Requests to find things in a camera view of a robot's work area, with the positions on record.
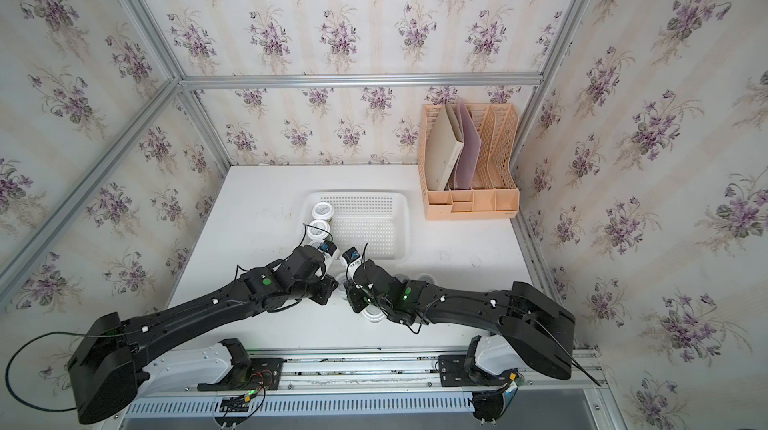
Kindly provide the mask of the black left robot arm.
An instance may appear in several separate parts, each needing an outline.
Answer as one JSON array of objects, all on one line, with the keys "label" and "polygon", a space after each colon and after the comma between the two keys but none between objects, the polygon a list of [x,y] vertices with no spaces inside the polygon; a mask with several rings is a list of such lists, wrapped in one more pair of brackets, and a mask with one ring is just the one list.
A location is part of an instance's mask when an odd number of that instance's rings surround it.
[{"label": "black left robot arm", "polygon": [[145,368],[187,341],[305,299],[326,304],[338,286],[327,267],[338,254],[338,247],[328,242],[298,246],[284,258],[165,310],[128,319],[116,312],[99,317],[67,363],[78,421],[95,424],[125,408],[149,381]]}]

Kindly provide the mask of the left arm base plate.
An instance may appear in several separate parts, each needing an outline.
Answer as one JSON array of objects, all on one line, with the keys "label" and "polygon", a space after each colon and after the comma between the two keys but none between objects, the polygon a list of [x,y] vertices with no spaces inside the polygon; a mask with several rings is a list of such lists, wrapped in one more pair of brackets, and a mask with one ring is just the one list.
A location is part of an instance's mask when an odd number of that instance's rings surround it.
[{"label": "left arm base plate", "polygon": [[252,358],[247,366],[235,365],[216,383],[200,383],[199,392],[277,390],[285,360],[282,358]]}]

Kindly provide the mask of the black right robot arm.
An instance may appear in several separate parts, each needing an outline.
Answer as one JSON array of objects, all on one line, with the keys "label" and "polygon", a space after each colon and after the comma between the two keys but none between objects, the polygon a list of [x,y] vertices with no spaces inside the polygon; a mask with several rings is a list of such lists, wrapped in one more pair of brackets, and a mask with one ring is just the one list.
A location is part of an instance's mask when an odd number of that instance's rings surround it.
[{"label": "black right robot arm", "polygon": [[445,323],[488,331],[503,337],[532,370],[571,378],[575,316],[529,283],[515,281],[507,290],[450,289],[399,280],[371,259],[348,276],[352,305],[373,305],[407,327]]}]

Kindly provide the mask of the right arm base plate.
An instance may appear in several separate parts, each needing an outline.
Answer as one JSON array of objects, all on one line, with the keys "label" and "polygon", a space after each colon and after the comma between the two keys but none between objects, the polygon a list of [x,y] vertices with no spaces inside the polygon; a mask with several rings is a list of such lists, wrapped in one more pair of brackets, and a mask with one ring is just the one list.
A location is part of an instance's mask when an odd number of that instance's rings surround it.
[{"label": "right arm base plate", "polygon": [[442,387],[499,387],[508,379],[512,370],[525,366],[516,354],[503,357],[500,365],[501,369],[485,370],[477,365],[473,357],[448,354],[438,357],[436,370]]}]

